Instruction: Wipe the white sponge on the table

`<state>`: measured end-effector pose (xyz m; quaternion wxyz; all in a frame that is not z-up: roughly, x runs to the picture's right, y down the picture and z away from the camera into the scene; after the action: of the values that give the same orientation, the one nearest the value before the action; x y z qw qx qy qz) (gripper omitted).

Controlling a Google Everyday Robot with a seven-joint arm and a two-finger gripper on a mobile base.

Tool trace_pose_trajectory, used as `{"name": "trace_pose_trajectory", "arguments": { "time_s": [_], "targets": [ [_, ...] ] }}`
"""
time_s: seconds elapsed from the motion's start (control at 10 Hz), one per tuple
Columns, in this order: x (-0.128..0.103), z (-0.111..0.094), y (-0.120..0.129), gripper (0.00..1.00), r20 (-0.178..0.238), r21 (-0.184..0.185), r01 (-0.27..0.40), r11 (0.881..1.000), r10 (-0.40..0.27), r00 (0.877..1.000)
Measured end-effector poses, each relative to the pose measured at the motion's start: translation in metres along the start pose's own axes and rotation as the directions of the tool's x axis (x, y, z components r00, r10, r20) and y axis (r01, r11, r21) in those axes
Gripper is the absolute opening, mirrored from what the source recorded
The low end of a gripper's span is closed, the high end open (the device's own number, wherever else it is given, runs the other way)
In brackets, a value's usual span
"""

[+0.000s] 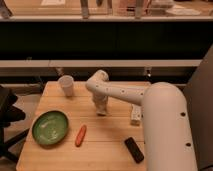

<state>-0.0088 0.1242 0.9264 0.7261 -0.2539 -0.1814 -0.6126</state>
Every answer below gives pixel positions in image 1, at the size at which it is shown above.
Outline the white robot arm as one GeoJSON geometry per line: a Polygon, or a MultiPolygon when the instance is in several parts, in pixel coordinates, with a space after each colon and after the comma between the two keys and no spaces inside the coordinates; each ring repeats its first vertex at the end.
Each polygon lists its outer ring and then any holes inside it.
{"type": "Polygon", "coordinates": [[[96,71],[85,83],[93,95],[110,96],[141,107],[147,171],[198,171],[187,101],[167,82],[126,86],[96,71]]]}

